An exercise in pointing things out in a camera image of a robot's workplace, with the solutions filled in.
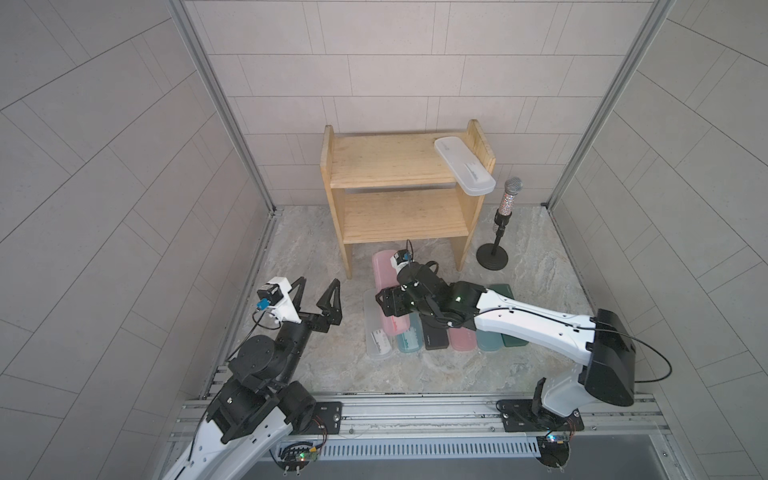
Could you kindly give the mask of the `black pencil case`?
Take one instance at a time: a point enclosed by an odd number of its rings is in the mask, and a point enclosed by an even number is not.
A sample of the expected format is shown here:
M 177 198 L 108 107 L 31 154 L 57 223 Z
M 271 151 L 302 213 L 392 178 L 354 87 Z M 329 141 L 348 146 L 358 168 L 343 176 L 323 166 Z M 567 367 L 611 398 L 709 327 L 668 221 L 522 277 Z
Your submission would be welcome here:
M 426 319 L 421 319 L 424 345 L 427 351 L 445 350 L 450 346 L 449 335 L 444 328 L 431 325 Z

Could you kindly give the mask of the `pink pencil case shelf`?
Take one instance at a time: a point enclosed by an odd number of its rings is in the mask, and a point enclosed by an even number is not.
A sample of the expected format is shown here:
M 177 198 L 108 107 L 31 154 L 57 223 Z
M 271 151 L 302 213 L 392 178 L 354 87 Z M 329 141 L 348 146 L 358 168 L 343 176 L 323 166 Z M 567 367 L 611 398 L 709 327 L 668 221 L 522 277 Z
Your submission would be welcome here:
M 383 250 L 372 256 L 373 275 L 376 285 L 376 292 L 382 289 L 397 286 L 397 271 L 392 265 L 392 258 L 396 254 L 395 250 Z M 394 317 L 380 313 L 382 329 L 391 337 L 400 335 L 410 328 L 410 318 L 408 315 Z
M 451 347 L 457 352 L 473 351 L 477 348 L 476 333 L 466 328 L 451 328 L 448 330 Z

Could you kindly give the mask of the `dark green pencil case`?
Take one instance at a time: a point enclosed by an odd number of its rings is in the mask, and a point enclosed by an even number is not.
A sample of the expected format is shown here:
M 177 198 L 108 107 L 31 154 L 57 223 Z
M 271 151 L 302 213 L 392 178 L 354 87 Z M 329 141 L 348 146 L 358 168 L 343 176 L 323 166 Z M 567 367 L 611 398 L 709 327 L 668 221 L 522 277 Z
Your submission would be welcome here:
M 508 284 L 491 284 L 488 286 L 488 288 L 504 297 L 507 297 L 510 299 L 514 298 L 511 287 Z M 523 340 L 523 339 L 506 335 L 506 334 L 502 334 L 501 338 L 502 338 L 503 345 L 507 348 L 524 347 L 529 344 L 527 340 Z

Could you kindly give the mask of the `frosted white pencil case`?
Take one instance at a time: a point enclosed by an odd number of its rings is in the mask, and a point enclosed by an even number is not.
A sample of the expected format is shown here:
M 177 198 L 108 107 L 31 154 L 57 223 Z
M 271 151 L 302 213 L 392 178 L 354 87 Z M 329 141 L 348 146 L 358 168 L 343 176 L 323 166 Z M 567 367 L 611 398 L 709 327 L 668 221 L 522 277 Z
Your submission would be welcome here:
M 434 148 L 465 194 L 479 197 L 495 189 L 494 178 L 461 138 L 438 138 L 434 141 Z

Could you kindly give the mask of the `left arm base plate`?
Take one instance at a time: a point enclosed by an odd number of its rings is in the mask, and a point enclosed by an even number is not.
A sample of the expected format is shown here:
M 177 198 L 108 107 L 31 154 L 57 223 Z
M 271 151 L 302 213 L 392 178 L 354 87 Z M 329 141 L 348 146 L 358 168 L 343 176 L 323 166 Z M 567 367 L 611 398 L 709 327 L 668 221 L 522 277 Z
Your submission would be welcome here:
M 341 428 L 342 413 L 342 402 L 318 402 L 308 425 L 299 435 L 337 435 Z

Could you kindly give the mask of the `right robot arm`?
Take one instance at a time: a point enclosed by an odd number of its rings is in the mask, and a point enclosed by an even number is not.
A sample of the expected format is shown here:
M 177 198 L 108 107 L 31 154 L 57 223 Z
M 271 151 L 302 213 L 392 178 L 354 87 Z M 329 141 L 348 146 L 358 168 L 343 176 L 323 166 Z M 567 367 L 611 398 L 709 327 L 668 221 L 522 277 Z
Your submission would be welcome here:
M 539 428 L 554 429 L 589 403 L 630 407 L 634 403 L 636 354 L 642 340 L 619 317 L 600 309 L 593 316 L 526 304 L 482 285 L 439 277 L 435 261 L 421 264 L 400 250 L 389 260 L 396 279 L 376 301 L 386 316 L 417 313 L 434 328 L 498 333 L 546 347 L 574 362 L 554 378 L 538 381 L 528 415 Z

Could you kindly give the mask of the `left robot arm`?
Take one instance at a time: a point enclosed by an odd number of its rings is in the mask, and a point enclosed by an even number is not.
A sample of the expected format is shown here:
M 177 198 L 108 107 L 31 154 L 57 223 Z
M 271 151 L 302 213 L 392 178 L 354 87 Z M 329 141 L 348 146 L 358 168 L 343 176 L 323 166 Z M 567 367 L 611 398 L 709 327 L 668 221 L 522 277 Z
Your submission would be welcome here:
M 311 334 L 340 325 L 341 284 L 329 284 L 316 313 L 301 309 L 305 285 L 303 277 L 275 277 L 258 289 L 254 325 L 269 320 L 276 335 L 251 332 L 228 356 L 229 379 L 165 478 L 241 479 L 265 454 L 284 471 L 299 473 L 319 456 L 338 425 L 327 421 L 293 375 Z

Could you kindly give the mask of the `white translucent pencil case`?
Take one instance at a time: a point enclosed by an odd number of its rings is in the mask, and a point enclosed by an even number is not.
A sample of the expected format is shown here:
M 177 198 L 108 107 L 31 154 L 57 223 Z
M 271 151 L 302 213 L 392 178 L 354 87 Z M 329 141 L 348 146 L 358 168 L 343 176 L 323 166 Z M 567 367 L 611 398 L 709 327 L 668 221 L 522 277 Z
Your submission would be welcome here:
M 381 309 L 375 300 L 373 290 L 363 295 L 365 343 L 367 356 L 372 360 L 383 360 L 394 354 L 392 339 L 385 333 L 381 322 Z

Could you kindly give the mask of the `pink pencil case top shelf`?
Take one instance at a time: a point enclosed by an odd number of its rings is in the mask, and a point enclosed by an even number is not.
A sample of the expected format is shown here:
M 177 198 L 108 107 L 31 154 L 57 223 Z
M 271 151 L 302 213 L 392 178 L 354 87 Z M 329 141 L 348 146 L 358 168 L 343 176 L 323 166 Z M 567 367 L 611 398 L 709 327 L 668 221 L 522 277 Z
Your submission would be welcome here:
M 376 292 L 382 289 L 397 286 L 397 271 L 392 265 L 392 258 L 396 254 L 395 250 L 383 250 L 372 256 L 373 275 L 376 285 Z M 391 337 L 400 335 L 410 328 L 410 318 L 408 315 L 394 317 L 380 313 L 382 329 Z

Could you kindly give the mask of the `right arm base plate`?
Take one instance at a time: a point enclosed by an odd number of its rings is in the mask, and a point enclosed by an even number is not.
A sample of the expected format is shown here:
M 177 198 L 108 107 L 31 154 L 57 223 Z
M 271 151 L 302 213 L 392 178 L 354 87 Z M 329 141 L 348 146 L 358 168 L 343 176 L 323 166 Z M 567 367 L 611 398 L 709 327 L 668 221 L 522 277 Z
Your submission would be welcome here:
M 560 417 L 540 408 L 533 409 L 533 401 L 528 399 L 502 399 L 496 402 L 496 409 L 501 416 L 506 433 L 530 432 L 565 432 L 567 434 L 584 430 L 584 423 L 578 410 L 568 417 Z

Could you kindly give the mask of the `blue-grey pencil case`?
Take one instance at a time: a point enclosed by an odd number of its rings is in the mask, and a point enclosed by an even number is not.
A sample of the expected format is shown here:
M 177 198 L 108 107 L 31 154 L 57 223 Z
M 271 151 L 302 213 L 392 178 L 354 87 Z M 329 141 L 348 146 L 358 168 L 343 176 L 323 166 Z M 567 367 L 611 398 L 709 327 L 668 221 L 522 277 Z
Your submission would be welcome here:
M 476 331 L 477 346 L 484 352 L 495 352 L 504 347 L 502 335 L 483 330 Z

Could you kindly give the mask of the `light teal pencil case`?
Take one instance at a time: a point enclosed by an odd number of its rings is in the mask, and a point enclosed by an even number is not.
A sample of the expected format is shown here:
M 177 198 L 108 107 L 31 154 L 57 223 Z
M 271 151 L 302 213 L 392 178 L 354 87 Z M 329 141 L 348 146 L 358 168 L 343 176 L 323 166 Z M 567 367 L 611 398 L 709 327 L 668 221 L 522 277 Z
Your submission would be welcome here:
M 404 354 L 416 353 L 424 346 L 424 335 L 419 314 L 411 313 L 409 323 L 409 328 L 396 336 L 398 349 Z

